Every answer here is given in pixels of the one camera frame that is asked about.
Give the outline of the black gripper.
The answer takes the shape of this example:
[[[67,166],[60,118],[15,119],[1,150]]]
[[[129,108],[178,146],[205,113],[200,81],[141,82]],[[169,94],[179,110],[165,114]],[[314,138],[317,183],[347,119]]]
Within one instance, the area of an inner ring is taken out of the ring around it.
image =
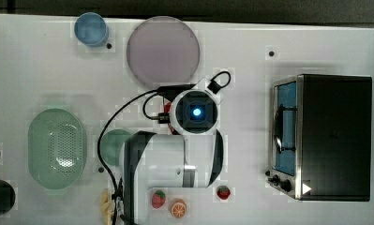
[[[169,102],[173,102],[175,98],[183,93],[184,91],[190,90],[193,84],[180,84],[180,85],[170,85],[170,86],[160,86],[157,89],[157,93],[167,99]],[[158,115],[158,122],[160,124],[167,124],[170,122],[170,114],[168,112],[161,112]]]

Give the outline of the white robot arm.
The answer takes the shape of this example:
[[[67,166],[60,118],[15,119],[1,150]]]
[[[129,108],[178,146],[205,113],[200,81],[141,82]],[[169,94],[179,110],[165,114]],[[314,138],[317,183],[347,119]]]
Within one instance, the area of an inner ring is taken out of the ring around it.
[[[174,135],[139,131],[124,144],[125,225],[148,225],[151,188],[208,188],[219,177],[224,143],[217,129],[222,86],[202,79],[171,100]]]

